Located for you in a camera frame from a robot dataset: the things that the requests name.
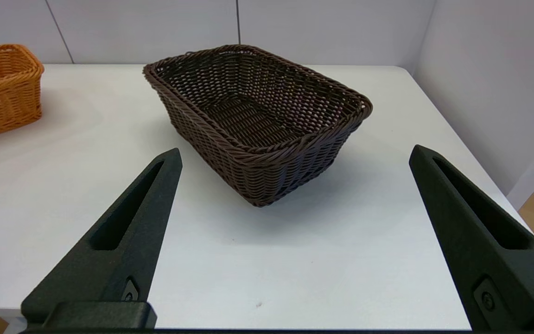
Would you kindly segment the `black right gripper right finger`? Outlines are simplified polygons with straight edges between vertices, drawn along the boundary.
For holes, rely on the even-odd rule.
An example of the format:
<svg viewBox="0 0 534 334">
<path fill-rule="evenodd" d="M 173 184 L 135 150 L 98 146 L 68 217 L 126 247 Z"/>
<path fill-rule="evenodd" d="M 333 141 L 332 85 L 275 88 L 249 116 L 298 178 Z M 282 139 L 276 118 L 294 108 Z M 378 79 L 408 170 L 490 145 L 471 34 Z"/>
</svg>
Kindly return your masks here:
<svg viewBox="0 0 534 334">
<path fill-rule="evenodd" d="M 534 331 L 534 235 L 438 152 L 409 166 L 474 331 Z"/>
</svg>

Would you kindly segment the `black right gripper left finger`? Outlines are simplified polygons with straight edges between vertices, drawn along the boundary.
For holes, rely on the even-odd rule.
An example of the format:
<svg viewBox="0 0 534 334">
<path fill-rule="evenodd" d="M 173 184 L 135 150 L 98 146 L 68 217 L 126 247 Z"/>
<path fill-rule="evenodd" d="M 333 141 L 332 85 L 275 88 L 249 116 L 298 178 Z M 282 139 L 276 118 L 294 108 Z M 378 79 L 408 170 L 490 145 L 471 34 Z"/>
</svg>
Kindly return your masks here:
<svg viewBox="0 0 534 334">
<path fill-rule="evenodd" d="M 155 157 L 28 294 L 22 315 L 44 323 L 62 302 L 146 302 L 182 166 L 177 148 Z"/>
</svg>

